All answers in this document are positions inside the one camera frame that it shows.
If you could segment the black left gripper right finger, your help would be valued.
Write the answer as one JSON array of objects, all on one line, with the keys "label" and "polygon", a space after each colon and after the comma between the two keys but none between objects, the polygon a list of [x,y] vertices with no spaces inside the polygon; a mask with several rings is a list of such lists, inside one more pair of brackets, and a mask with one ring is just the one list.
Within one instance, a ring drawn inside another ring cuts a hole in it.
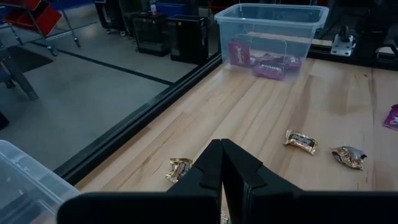
[{"label": "black left gripper right finger", "polygon": [[397,193],[302,190],[229,139],[223,185],[232,223],[397,224]]}]

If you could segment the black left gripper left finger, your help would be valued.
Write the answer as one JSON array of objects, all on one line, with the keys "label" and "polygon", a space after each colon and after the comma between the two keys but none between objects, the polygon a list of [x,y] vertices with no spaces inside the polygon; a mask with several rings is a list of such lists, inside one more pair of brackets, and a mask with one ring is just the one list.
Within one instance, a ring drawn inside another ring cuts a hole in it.
[{"label": "black left gripper left finger", "polygon": [[67,200],[64,224],[178,224],[221,221],[223,145],[212,140],[189,171],[165,192],[90,192]]}]

